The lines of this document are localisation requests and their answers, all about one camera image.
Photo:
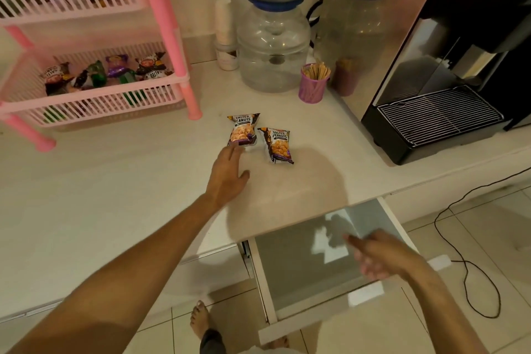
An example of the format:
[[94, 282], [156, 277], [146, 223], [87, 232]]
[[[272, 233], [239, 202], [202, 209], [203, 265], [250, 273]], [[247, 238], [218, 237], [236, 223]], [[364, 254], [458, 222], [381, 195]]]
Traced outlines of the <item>person's left foot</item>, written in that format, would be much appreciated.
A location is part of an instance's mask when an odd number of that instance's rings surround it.
[[202, 340], [206, 332], [213, 328], [214, 323], [211, 319], [209, 310], [203, 301], [199, 300], [196, 303], [193, 311], [191, 312], [189, 324], [193, 333], [198, 337], [199, 340]]

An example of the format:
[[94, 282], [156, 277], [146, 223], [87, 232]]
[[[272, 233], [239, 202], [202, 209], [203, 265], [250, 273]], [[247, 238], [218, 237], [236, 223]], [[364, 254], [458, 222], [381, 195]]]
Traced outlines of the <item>purple mesh cup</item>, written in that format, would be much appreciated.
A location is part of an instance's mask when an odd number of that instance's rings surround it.
[[301, 68], [301, 81], [298, 91], [299, 99], [308, 104], [319, 103], [322, 100], [329, 78], [319, 81], [311, 80], [303, 75]]

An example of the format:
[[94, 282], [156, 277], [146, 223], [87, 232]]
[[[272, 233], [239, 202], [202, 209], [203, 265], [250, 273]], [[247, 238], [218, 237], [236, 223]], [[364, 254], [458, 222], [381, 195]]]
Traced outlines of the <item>person's left hand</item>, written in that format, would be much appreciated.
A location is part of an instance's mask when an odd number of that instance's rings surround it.
[[243, 172], [240, 171], [240, 158], [244, 152], [238, 144], [226, 146], [213, 163], [205, 196], [216, 212], [241, 193], [235, 191], [233, 182]]

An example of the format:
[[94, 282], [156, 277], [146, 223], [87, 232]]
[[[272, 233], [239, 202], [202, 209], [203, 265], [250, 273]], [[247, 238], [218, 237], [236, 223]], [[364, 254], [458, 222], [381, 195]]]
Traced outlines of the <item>dark brown snack packet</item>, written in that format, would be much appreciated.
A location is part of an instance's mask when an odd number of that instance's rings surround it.
[[165, 51], [153, 52], [143, 58], [135, 58], [137, 69], [135, 76], [137, 81], [164, 78], [172, 75], [174, 72], [169, 70], [163, 63]]
[[70, 62], [46, 68], [39, 74], [47, 96], [69, 94], [74, 76], [70, 72]]

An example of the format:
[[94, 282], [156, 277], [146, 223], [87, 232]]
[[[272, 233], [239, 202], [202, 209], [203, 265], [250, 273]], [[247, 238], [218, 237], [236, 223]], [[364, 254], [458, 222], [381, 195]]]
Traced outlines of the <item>grey trouser leg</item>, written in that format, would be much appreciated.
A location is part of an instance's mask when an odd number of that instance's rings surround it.
[[200, 354], [227, 354], [222, 335], [215, 329], [208, 329], [200, 343]]

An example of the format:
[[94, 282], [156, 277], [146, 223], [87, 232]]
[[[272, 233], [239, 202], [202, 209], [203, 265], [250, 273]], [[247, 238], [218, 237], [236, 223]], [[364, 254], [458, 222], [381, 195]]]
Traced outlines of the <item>person's left forearm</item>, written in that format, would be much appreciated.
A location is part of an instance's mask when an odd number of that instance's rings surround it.
[[123, 354], [194, 239], [227, 203], [201, 195], [90, 275], [6, 354]]

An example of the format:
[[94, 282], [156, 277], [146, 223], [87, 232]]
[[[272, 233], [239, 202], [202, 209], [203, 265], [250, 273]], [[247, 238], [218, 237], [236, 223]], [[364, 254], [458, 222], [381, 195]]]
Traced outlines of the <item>purple snack packet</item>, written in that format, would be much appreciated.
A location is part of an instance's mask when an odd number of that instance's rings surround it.
[[118, 84], [136, 82], [135, 72], [129, 67], [128, 54], [115, 54], [105, 57], [107, 76]]

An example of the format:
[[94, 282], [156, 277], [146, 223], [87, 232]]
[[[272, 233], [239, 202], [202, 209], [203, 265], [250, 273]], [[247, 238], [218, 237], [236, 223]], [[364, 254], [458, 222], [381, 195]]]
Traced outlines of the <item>clear plastic water dispenser jug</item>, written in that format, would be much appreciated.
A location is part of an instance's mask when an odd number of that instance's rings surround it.
[[251, 6], [236, 29], [243, 83], [262, 93], [298, 88], [311, 39], [309, 22], [299, 8], [304, 0], [248, 1]]

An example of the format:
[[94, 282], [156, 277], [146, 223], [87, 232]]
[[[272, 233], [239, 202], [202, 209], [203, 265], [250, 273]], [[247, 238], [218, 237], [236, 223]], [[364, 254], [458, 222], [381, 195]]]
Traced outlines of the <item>pink plastic tiered rack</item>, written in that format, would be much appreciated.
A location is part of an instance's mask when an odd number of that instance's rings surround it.
[[[183, 102], [192, 120], [202, 117], [189, 81], [182, 39], [169, 0], [134, 0], [117, 8], [67, 11], [0, 19], [21, 52], [0, 74], [0, 123], [30, 141], [41, 152], [53, 149], [56, 141], [40, 128], [70, 126], [89, 120], [157, 109]], [[168, 77], [108, 85], [90, 90], [47, 96], [39, 74], [46, 68], [70, 62], [70, 72], [81, 74], [100, 60], [107, 74], [105, 57], [128, 54], [129, 67], [135, 58], [165, 51], [163, 63], [174, 73]]]

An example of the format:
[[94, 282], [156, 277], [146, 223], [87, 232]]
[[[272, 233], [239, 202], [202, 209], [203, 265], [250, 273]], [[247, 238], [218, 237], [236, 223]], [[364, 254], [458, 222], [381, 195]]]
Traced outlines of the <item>orange peanut snack packet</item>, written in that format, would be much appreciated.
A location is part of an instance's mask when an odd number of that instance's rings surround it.
[[268, 127], [260, 127], [258, 130], [263, 136], [271, 163], [294, 164], [289, 147], [289, 130]]
[[256, 144], [256, 122], [261, 114], [242, 114], [228, 116], [233, 123], [227, 145], [238, 144], [240, 146], [254, 146]]

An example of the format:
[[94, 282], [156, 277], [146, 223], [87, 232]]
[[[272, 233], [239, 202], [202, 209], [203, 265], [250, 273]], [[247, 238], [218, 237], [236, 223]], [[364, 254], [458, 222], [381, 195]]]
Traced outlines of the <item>black and green snack packet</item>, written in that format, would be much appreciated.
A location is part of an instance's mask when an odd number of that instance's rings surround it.
[[72, 87], [74, 90], [90, 90], [103, 88], [107, 85], [108, 78], [103, 63], [97, 60], [76, 76]]

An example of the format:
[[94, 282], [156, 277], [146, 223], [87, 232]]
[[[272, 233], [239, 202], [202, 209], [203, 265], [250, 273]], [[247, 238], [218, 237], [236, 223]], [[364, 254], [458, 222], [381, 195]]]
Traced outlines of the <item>person's right hand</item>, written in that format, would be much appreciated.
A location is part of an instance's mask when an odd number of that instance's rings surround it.
[[418, 252], [411, 249], [394, 235], [387, 231], [384, 232], [387, 240], [379, 248], [379, 257], [388, 269], [388, 277], [398, 275], [402, 279], [410, 281], [423, 277], [432, 270], [427, 261]]

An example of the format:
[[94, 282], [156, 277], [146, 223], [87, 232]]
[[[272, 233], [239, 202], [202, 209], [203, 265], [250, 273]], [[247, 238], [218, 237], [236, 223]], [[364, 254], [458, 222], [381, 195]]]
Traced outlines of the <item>open white drawer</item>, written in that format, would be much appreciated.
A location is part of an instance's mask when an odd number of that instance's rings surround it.
[[383, 296], [400, 283], [362, 275], [344, 234], [382, 229], [418, 251], [382, 197], [250, 238], [246, 245], [268, 326], [261, 345]]

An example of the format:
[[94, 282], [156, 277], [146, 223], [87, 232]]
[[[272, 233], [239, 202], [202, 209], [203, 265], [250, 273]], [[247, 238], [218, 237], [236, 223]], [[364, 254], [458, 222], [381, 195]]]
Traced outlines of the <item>white slim bottle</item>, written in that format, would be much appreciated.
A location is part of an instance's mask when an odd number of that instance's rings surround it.
[[215, 51], [220, 69], [238, 69], [236, 27], [231, 0], [216, 0], [214, 10]]

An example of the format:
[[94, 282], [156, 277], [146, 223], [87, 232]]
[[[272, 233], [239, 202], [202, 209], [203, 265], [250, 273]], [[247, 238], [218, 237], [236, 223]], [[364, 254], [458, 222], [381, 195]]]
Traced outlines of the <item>person's right forearm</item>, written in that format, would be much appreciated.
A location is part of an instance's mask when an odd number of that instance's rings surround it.
[[435, 354], [489, 354], [438, 272], [422, 256], [414, 253], [408, 259], [403, 278], [421, 306]]

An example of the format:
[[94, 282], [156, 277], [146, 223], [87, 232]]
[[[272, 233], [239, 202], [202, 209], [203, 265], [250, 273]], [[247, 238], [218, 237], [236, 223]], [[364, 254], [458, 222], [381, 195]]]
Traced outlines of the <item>white counter cabinet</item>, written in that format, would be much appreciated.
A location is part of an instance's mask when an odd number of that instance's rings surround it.
[[[513, 163], [491, 161], [447, 174], [381, 198], [400, 223], [429, 210], [441, 211], [468, 189], [483, 185], [464, 199], [472, 199], [495, 185], [507, 186], [523, 179], [531, 181], [531, 169], [501, 178], [520, 168]], [[56, 306], [90, 274], [122, 251], [137, 243], [162, 222], [156, 218], [103, 217], [98, 213], [67, 217], [59, 207], [43, 216], [20, 216], [0, 202], [0, 323], [32, 316]], [[240, 244], [231, 241], [222, 220], [211, 220], [186, 252], [170, 277], [150, 314], [170, 306], [204, 297], [250, 277]]]

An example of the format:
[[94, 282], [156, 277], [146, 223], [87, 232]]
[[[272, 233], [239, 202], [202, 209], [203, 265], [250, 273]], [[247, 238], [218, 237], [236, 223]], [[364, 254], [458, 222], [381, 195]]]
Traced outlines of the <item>black and steel coffee machine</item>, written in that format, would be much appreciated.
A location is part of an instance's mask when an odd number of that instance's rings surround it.
[[529, 36], [531, 0], [324, 0], [314, 52], [375, 145], [404, 165], [491, 137], [509, 119], [412, 147], [376, 108], [460, 85], [478, 94], [480, 73]]

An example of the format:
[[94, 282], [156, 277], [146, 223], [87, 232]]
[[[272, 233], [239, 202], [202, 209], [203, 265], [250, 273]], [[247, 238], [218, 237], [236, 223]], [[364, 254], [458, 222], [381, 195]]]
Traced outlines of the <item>metal drip tray grate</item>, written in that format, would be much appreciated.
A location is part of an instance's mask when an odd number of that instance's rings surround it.
[[376, 110], [412, 147], [505, 123], [504, 116], [467, 85], [384, 104]]

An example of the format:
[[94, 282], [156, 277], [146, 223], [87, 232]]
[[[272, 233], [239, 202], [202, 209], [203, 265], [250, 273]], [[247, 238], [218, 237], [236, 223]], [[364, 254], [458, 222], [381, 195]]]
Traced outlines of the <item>bundle of wooden stir sticks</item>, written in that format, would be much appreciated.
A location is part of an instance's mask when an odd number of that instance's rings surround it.
[[304, 76], [311, 80], [327, 80], [331, 75], [331, 69], [323, 62], [308, 63], [302, 67]]

